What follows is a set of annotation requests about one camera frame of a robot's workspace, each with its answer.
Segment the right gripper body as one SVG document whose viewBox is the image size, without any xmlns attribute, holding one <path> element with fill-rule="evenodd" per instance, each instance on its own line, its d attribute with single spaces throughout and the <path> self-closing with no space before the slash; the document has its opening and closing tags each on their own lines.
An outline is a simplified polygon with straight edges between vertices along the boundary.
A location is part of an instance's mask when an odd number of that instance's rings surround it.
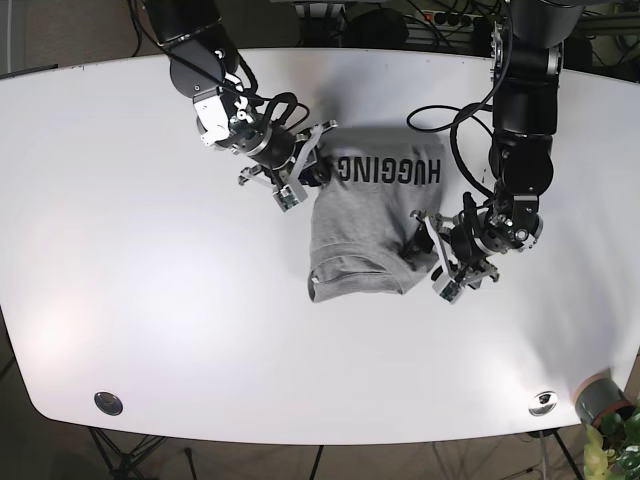
<svg viewBox="0 0 640 480">
<path fill-rule="evenodd" d="M 236 152 L 251 158 L 255 165 L 244 168 L 238 184 L 259 183 L 273 193 L 275 186 L 290 184 L 305 187 L 305 164 L 314 149 L 321 150 L 321 138 L 338 127 L 330 120 L 300 133 L 292 134 L 284 127 L 270 123 L 263 128 L 249 127 L 236 140 Z"/>
</svg>

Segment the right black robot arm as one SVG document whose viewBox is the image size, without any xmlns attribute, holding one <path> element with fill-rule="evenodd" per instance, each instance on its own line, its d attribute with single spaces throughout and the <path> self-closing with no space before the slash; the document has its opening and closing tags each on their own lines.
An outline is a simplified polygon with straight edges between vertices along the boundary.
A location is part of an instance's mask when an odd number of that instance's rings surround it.
<svg viewBox="0 0 640 480">
<path fill-rule="evenodd" d="M 132 1 L 129 9 L 133 19 L 145 11 L 150 25 L 137 29 L 169 59 L 170 79 L 191 99 L 201 141 L 253 160 L 239 174 L 239 185 L 265 186 L 287 211 L 306 199 L 307 188 L 330 182 L 320 141 L 336 121 L 289 126 L 293 113 L 306 105 L 292 92 L 259 95 L 258 81 L 214 2 Z"/>
</svg>

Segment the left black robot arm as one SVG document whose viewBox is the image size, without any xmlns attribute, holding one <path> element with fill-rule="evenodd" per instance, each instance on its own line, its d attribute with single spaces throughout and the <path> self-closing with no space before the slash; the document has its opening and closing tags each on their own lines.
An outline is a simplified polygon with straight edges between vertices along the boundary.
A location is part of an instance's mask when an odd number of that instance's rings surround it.
<svg viewBox="0 0 640 480">
<path fill-rule="evenodd" d="M 436 293 L 454 303 L 465 289 L 486 278 L 498 281 L 494 254 L 526 251 L 539 240 L 541 196 L 551 185 L 553 137 L 557 131 L 559 77 L 564 42 L 586 7 L 584 1 L 505 1 L 492 33 L 493 87 L 486 97 L 457 110 L 444 125 L 454 162 L 465 180 L 485 196 L 477 204 L 463 196 L 452 218 L 416 213 L 420 232 L 434 247 L 439 265 L 432 274 Z M 458 129 L 480 111 L 492 115 L 488 154 L 495 179 L 483 186 L 464 163 Z"/>
</svg>

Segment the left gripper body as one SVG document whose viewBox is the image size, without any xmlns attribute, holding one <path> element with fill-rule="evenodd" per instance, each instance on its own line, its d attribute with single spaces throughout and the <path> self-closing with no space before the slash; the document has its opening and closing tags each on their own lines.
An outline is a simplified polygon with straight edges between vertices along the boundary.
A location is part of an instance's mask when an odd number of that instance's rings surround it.
<svg viewBox="0 0 640 480">
<path fill-rule="evenodd" d="M 488 232 L 486 213 L 487 209 L 476 209 L 470 215 L 462 211 L 454 217 L 444 217 L 422 210 L 411 212 L 410 217 L 425 224 L 434 242 L 432 253 L 438 262 L 431 273 L 433 283 L 445 275 L 463 286 L 465 292 L 479 289 L 485 278 L 499 281 L 499 271 L 489 261 L 494 251 L 483 243 L 483 235 Z"/>
</svg>

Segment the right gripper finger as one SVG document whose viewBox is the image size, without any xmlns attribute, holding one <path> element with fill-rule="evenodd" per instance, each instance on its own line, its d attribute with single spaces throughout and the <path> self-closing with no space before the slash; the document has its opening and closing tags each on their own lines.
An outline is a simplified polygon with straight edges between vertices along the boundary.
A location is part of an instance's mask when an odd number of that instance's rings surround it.
<svg viewBox="0 0 640 480">
<path fill-rule="evenodd" d="M 305 185 L 322 186 L 332 177 L 332 158 L 314 149 L 305 164 Z"/>
</svg>

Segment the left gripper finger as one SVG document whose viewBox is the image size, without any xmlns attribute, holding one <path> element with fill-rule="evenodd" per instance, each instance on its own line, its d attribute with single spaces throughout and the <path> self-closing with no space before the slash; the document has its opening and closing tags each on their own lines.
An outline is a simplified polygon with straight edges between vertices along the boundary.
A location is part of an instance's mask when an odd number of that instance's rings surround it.
<svg viewBox="0 0 640 480">
<path fill-rule="evenodd" d="M 419 254 L 431 254 L 433 248 L 434 242 L 431 239 L 425 224 L 423 222 L 419 222 L 413 237 L 405 245 L 404 255 L 417 256 Z"/>
</svg>

